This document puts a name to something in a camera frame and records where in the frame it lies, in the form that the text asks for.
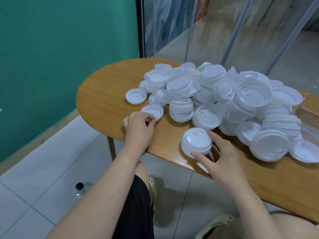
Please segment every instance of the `bottle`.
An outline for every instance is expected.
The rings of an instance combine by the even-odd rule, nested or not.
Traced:
[[[77,189],[77,193],[76,195],[78,197],[82,197],[84,196],[84,194],[92,187],[92,183],[91,182],[79,182],[75,185],[75,188]]]

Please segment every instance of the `forearm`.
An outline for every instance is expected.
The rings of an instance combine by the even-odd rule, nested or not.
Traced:
[[[261,199],[249,187],[232,194],[248,239],[283,239]]]
[[[125,147],[46,238],[112,238],[140,156]]]

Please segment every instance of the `wood grain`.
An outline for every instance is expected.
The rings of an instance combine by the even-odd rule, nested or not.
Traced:
[[[76,103],[82,118],[92,128],[124,142],[125,129],[122,120],[131,112],[140,111],[148,105],[147,99],[140,105],[126,101],[128,90],[137,88],[146,72],[154,64],[167,63],[173,67],[180,63],[161,59],[133,59],[110,64],[91,74],[78,89]],[[303,108],[319,114],[319,99],[303,104]],[[210,177],[194,159],[181,150],[184,132],[194,127],[192,122],[177,123],[169,116],[168,105],[164,115],[154,128],[154,136],[147,152],[182,166],[203,176]],[[249,148],[237,137],[229,137],[218,129],[214,132],[230,140],[237,149],[250,185],[261,199],[319,223],[319,167],[304,164],[286,155],[277,162],[256,159]]]

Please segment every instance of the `black shorts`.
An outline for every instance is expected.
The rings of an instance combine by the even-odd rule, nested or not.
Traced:
[[[148,188],[135,175],[112,238],[154,239],[153,215]]]

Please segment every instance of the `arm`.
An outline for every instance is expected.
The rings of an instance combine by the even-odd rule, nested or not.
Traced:
[[[248,184],[233,145],[214,132],[207,131],[220,150],[220,158],[213,163],[203,154],[192,155],[209,171],[213,179],[233,198],[248,239],[283,239],[261,199]]]
[[[125,146],[86,195],[52,229],[46,239],[112,238],[138,161],[148,147],[155,125],[154,116],[134,112],[124,119]]]

